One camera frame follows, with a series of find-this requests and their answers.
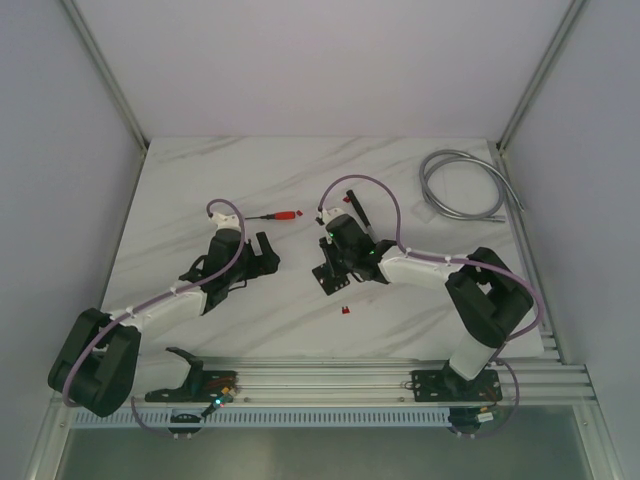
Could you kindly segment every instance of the wire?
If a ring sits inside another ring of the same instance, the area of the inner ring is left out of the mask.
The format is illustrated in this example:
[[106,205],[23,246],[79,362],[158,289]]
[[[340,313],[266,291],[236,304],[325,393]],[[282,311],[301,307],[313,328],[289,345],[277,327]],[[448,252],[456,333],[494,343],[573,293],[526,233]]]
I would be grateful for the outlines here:
[[[436,160],[438,157],[444,157],[441,160]],[[483,168],[488,174],[498,190],[498,200],[493,207],[481,213],[464,213],[455,210],[440,200],[429,187],[429,179],[441,167],[449,165],[450,163],[466,162],[478,165]],[[524,210],[522,202],[513,190],[513,187],[509,184],[509,181],[490,163],[480,160],[467,152],[460,150],[438,150],[428,155],[420,164],[420,185],[422,186],[422,197],[433,209],[440,215],[453,218],[454,220],[484,220],[487,222],[504,222],[504,216],[495,215],[502,207],[506,198],[506,191],[509,192],[516,205],[520,210]]]
[[[375,183],[376,185],[381,187],[385,192],[387,192],[389,197],[391,197],[391,201],[393,202],[393,205],[394,205],[394,207],[396,209],[396,244],[398,245],[398,248],[400,249],[400,251],[402,253],[404,253],[405,255],[407,255],[409,257],[413,257],[413,258],[419,258],[419,259],[425,260],[427,262],[436,262],[436,263],[444,263],[444,264],[456,264],[456,265],[471,265],[473,267],[478,267],[478,268],[483,268],[485,270],[490,270],[492,272],[496,272],[496,273],[499,273],[501,275],[504,275],[505,277],[510,278],[514,282],[519,283],[520,285],[522,285],[527,290],[527,292],[529,292],[529,294],[535,300],[535,303],[536,303],[536,306],[537,306],[536,317],[528,326],[526,326],[523,329],[517,331],[516,333],[512,333],[511,335],[509,335],[507,337],[506,342],[508,342],[510,340],[514,340],[514,339],[516,339],[518,337],[521,337],[522,335],[525,335],[526,333],[529,333],[531,330],[535,329],[540,324],[540,322],[542,321],[542,317],[544,316],[544,303],[542,301],[542,296],[536,291],[535,288],[533,288],[533,285],[531,285],[529,282],[527,282],[524,278],[519,277],[518,275],[516,275],[513,272],[510,272],[509,270],[505,270],[504,268],[496,267],[495,265],[491,265],[489,263],[477,262],[475,260],[469,260],[468,258],[449,258],[449,257],[445,258],[445,257],[440,257],[438,255],[429,255],[429,254],[426,254],[426,253],[417,253],[417,252],[414,252],[413,250],[411,250],[410,248],[405,247],[404,244],[402,243],[402,235],[401,235],[402,213],[400,211],[400,204],[398,203],[398,199],[393,194],[391,189],[389,187],[387,187],[384,183],[382,183],[380,180],[377,180],[377,179],[375,179],[373,177],[370,177],[368,175],[362,175],[362,174],[352,174],[352,175],[345,175],[343,177],[340,177],[337,180],[335,180],[333,183],[331,183],[331,185],[329,185],[327,187],[327,189],[325,190],[325,192],[322,194],[322,197],[320,198],[320,203],[318,204],[318,211],[322,212],[322,207],[324,205],[325,200],[327,199],[327,196],[329,195],[329,192],[331,192],[331,190],[333,190],[333,188],[336,185],[338,185],[341,182],[344,182],[345,180],[356,179],[356,178],[357,179],[361,179],[361,180],[367,180],[369,182]],[[491,360],[494,360],[500,354],[500,352],[502,352],[503,348],[504,348],[504,345],[496,351],[496,353],[494,354],[494,356],[492,357]]]
[[513,399],[513,408],[511,409],[511,412],[509,413],[509,416],[507,417],[507,419],[498,428],[496,428],[494,430],[491,430],[490,432],[486,432],[486,433],[473,433],[473,434],[462,433],[454,425],[452,425],[450,427],[450,430],[453,433],[455,433],[458,437],[469,438],[471,440],[493,437],[494,435],[497,435],[502,430],[507,428],[507,425],[509,425],[511,423],[511,421],[513,420],[513,417],[515,416],[516,411],[518,410],[518,407],[520,406],[520,383],[518,382],[518,377],[516,376],[516,372],[513,370],[511,365],[509,365],[507,362],[505,362],[501,358],[496,359],[496,365],[504,365],[507,368],[507,370],[509,370],[509,373],[511,374],[511,378],[513,378],[513,386],[514,386],[514,388],[516,390],[516,396]]
[[138,426],[140,428],[142,428],[145,432],[151,433],[152,435],[155,435],[156,437],[173,438],[174,440],[178,440],[178,439],[181,439],[181,438],[184,439],[184,440],[191,440],[191,438],[193,438],[194,434],[192,434],[192,433],[171,433],[169,431],[160,430],[160,429],[157,429],[157,428],[150,427],[149,425],[144,423],[144,421],[142,420],[142,417],[140,416],[140,413],[138,412],[138,409],[136,408],[136,400],[135,400],[134,397],[131,397],[130,405],[131,405],[131,413],[133,414],[133,419],[136,421]]
[[239,223],[240,223],[240,244],[238,245],[238,249],[236,250],[236,253],[233,255],[233,257],[231,257],[231,260],[229,260],[229,263],[227,263],[224,267],[222,267],[220,270],[218,270],[214,274],[209,275],[208,277],[203,278],[202,280],[199,280],[199,281],[197,281],[195,283],[192,283],[192,284],[189,284],[189,285],[184,285],[184,286],[182,286],[180,288],[176,288],[175,290],[169,290],[168,292],[161,293],[160,295],[158,295],[156,297],[153,297],[152,299],[147,300],[144,303],[141,303],[137,307],[134,307],[132,309],[128,309],[129,311],[123,313],[122,315],[120,315],[119,317],[114,319],[113,321],[109,322],[109,324],[106,327],[104,327],[93,338],[93,340],[91,340],[91,342],[89,342],[89,344],[87,344],[85,349],[78,356],[78,359],[76,360],[76,362],[71,367],[71,370],[69,371],[69,374],[67,375],[67,379],[65,380],[64,386],[62,387],[62,401],[64,402],[64,404],[67,407],[78,407],[79,406],[75,402],[71,401],[71,399],[69,398],[69,392],[71,390],[71,384],[73,383],[73,379],[75,378],[76,374],[80,370],[80,367],[82,366],[84,361],[87,359],[87,357],[89,355],[91,355],[91,352],[96,347],[96,345],[98,345],[98,343],[100,343],[102,341],[102,339],[104,337],[106,337],[111,330],[113,330],[117,325],[119,325],[120,323],[122,323],[126,319],[135,316],[137,313],[140,313],[142,310],[145,310],[145,309],[147,309],[147,308],[149,308],[149,307],[161,302],[162,300],[165,300],[165,299],[167,299],[167,298],[169,298],[169,297],[171,297],[173,295],[179,295],[181,293],[187,292],[187,291],[192,290],[194,288],[200,287],[200,286],[204,285],[205,283],[210,282],[211,280],[214,280],[214,279],[218,278],[219,276],[221,276],[225,272],[227,272],[231,267],[233,267],[233,265],[236,263],[238,258],[240,258],[240,255],[242,254],[242,250],[244,249],[244,242],[245,242],[244,218],[242,217],[242,214],[240,213],[240,210],[238,210],[238,207],[236,207],[229,200],[225,200],[223,198],[216,198],[214,200],[211,200],[207,204],[206,210],[207,210],[207,215],[209,215],[209,217],[213,216],[213,213],[211,212],[211,206],[215,205],[216,203],[224,203],[225,205],[229,206],[231,208],[231,210],[233,210],[233,212],[238,216],[238,220],[239,220]]

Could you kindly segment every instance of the mounting plate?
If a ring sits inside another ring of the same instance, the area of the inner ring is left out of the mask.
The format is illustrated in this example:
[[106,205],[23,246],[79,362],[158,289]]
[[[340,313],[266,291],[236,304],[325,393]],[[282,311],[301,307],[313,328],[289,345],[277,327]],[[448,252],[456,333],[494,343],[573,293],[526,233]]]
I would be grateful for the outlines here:
[[472,388],[454,394],[444,383],[442,370],[414,370],[411,372],[413,397],[417,403],[478,402],[496,403],[502,400],[498,372],[483,370]]
[[326,263],[311,271],[327,295],[334,294],[349,285],[349,279],[346,275],[331,275],[330,268]]

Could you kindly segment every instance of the metal frame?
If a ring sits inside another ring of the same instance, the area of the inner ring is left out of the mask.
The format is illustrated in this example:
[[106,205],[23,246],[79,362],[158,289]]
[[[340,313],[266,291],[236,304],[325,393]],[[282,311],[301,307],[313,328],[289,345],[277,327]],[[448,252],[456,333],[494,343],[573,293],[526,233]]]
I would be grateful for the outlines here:
[[149,147],[149,141],[144,137],[142,132],[142,127],[138,123],[133,110],[129,106],[129,102],[127,102],[116,77],[111,72],[109,68],[109,64],[104,58],[104,55],[100,51],[98,47],[98,43],[96,42],[89,26],[87,25],[87,21],[85,20],[80,8],[76,5],[74,0],[60,0],[71,25],[80,38],[80,43],[82,43],[83,47],[87,51],[91,61],[97,69],[98,75],[102,79],[107,92],[111,96],[111,100],[113,101],[115,107],[120,113],[120,117],[122,121],[126,125],[129,133],[133,137],[133,140],[136,142],[142,155],[146,155],[147,149]]
[[504,152],[511,139],[515,135],[522,119],[529,111],[529,107],[535,100],[536,96],[540,92],[540,89],[544,85],[544,82],[549,77],[549,74],[553,70],[558,58],[562,54],[562,51],[567,43],[567,40],[571,36],[576,23],[578,22],[580,15],[584,11],[585,7],[589,3],[589,0],[572,0],[569,8],[565,12],[565,15],[556,30],[556,33],[551,39],[551,43],[547,47],[542,60],[538,64],[533,77],[529,81],[527,88],[525,89],[516,109],[514,110],[509,123],[498,142],[498,148],[500,152]]

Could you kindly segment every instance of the red object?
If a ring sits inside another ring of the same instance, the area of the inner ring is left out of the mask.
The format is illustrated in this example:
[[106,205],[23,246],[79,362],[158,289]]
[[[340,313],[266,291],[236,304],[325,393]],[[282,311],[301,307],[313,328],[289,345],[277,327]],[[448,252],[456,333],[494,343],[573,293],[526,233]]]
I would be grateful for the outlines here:
[[274,213],[275,220],[293,220],[296,218],[296,212],[278,212]]
[[246,217],[245,220],[293,220],[294,218],[296,218],[296,212],[290,210],[288,212],[270,213],[259,217]]

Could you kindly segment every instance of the black bracket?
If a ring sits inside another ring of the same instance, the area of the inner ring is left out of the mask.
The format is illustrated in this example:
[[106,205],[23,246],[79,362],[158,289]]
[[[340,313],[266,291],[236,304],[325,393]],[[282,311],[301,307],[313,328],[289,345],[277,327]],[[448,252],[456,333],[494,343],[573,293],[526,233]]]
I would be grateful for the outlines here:
[[[245,243],[238,261],[220,277],[203,284],[200,288],[207,294],[203,313],[207,313],[227,298],[229,288],[237,283],[271,275],[278,271],[280,257],[273,251],[266,233],[256,234],[261,255],[256,255],[251,241]],[[202,255],[191,265],[189,271],[178,277],[196,283],[222,269],[235,255],[240,244],[240,232],[222,229],[216,232],[209,244],[207,255]]]
[[334,243],[327,242],[327,239],[320,239],[320,248],[327,260],[322,265],[311,270],[313,276],[324,290],[324,293],[331,295],[349,285],[347,274],[349,270],[340,262],[338,258],[338,248]]
[[237,372],[233,370],[203,370],[202,359],[179,348],[168,348],[184,358],[191,370],[180,388],[154,390],[144,396],[149,403],[211,403],[222,397],[224,387],[235,387]]
[[417,403],[496,403],[502,400],[498,372],[482,370],[471,382],[452,388],[447,370],[414,370],[411,389]]

